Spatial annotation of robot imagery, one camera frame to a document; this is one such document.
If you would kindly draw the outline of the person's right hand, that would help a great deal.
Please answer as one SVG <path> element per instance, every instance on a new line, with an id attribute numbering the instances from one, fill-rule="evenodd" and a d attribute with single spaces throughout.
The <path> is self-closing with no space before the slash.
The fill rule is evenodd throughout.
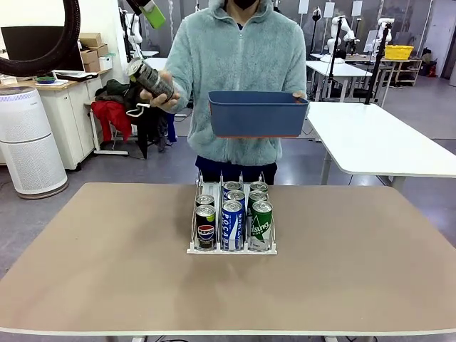
<path id="1" fill-rule="evenodd" d="M 173 87 L 174 93 L 173 96 L 170 98 L 167 98 L 165 94 L 158 95 L 157 97 L 154 97 L 151 93 L 146 91 L 145 89 L 142 89 L 140 92 L 140 98 L 142 100 L 147 100 L 149 102 L 150 107 L 157 107 L 160 108 L 161 110 L 170 113 L 172 111 L 172 108 L 177 105 L 178 100 L 180 99 L 180 94 L 177 92 L 177 90 L 174 87 L 172 75 L 168 73 L 166 70 L 161 70 L 159 71 L 161 79 L 166 81 L 170 86 Z"/>

